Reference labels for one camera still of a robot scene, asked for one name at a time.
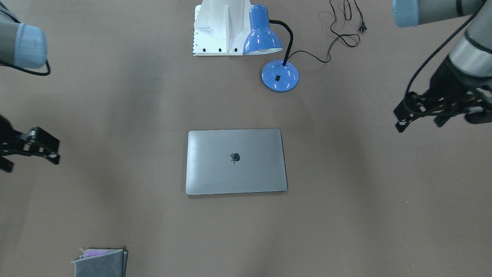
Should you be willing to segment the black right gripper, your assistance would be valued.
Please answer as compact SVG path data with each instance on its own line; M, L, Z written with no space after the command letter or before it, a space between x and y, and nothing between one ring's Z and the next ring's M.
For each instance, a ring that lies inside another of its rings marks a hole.
M0 116L1 158L10 155L39 156L54 165L60 163L60 141L40 127L26 133L16 131L7 118Z

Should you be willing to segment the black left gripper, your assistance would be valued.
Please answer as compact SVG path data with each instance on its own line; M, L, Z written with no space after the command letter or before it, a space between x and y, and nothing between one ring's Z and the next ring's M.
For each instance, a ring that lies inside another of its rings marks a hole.
M418 118L432 116L434 123L445 124L450 118L464 115L470 124L491 122L491 77L473 77L457 69L445 58L432 75L429 89L419 95L406 92L393 110L399 133Z

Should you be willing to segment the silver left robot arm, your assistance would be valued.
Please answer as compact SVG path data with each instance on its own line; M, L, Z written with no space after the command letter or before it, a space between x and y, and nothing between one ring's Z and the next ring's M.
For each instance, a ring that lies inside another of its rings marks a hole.
M434 50L409 80L404 97L393 113L399 133L415 120L433 117L442 127L463 115L470 124L491 122L492 44L490 0L394 0L392 18L400 28L467 17L457 30ZM429 80L423 93L411 91L413 82L448 43L460 35Z

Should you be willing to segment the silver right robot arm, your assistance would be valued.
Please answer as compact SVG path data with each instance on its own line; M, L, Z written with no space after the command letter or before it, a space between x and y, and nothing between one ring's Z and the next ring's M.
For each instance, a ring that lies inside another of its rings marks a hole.
M39 27L22 23L3 3L0 8L0 63L24 73L46 77L51 73L47 59L47 40ZM43 157L58 165L60 140L40 127L33 127L26 133L14 129L10 121L1 116L0 120L0 167L12 172L14 163L10 155Z

